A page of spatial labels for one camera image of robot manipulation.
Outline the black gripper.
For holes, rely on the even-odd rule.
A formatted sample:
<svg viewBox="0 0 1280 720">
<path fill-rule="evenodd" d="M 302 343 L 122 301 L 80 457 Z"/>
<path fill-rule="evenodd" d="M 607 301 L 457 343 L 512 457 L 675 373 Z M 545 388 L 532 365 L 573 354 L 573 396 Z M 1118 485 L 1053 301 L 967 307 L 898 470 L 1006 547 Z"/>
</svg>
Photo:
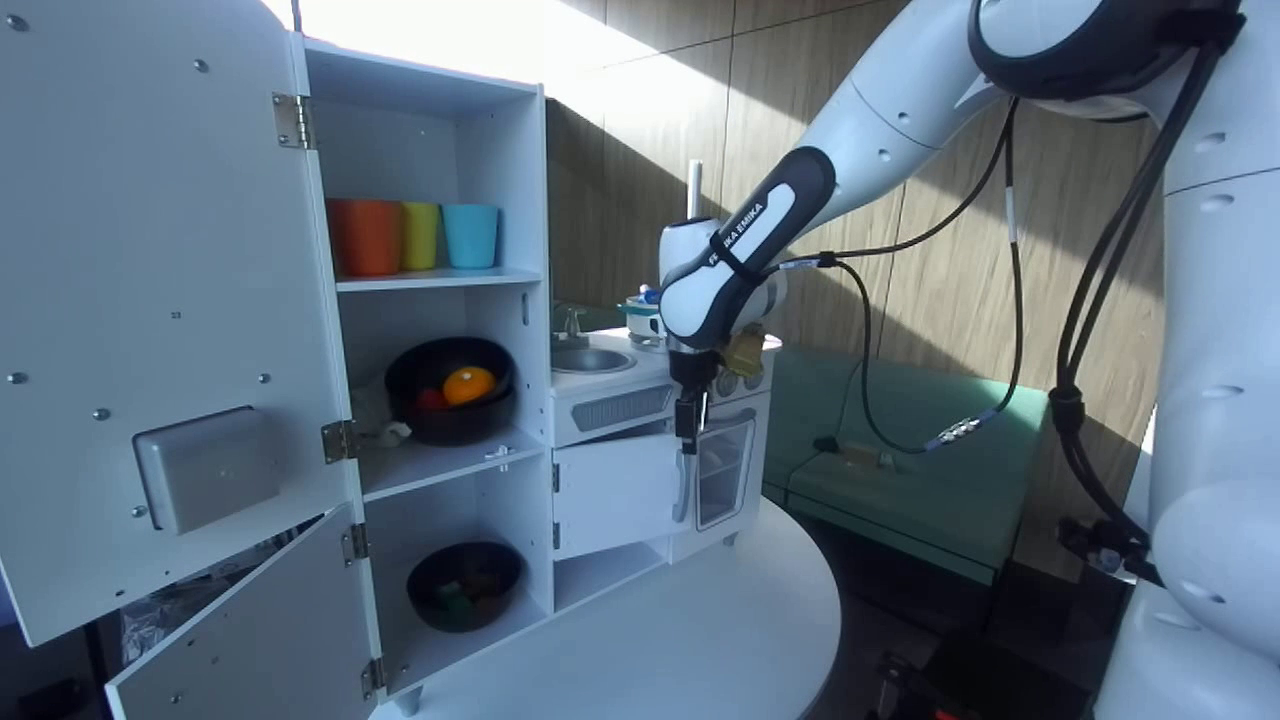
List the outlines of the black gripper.
<svg viewBox="0 0 1280 720">
<path fill-rule="evenodd" d="M 668 375 L 678 385 L 675 438 L 678 438 L 682 448 L 692 448 L 698 441 L 705 404 L 709 404 L 709 388 L 714 382 L 714 370 L 718 370 L 714 354 L 682 354 L 682 350 L 675 350 L 668 356 Z"/>
</svg>

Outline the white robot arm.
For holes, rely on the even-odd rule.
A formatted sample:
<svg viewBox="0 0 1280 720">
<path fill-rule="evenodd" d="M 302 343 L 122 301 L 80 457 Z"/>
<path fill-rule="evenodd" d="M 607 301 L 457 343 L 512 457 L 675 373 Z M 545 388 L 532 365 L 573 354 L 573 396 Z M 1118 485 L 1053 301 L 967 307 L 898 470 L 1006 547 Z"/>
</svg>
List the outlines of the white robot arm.
<svg viewBox="0 0 1280 720">
<path fill-rule="evenodd" d="M 1078 365 L 1140 232 L 1164 242 L 1164 350 L 1134 575 L 1096 720 L 1280 720 L 1280 0 L 907 0 L 808 131 L 723 219 L 660 242 L 675 438 L 705 438 L 727 339 L 811 228 L 854 212 L 986 105 L 1156 140 L 1096 228 L 1053 360 L 1053 421 L 1078 459 Z"/>
</svg>

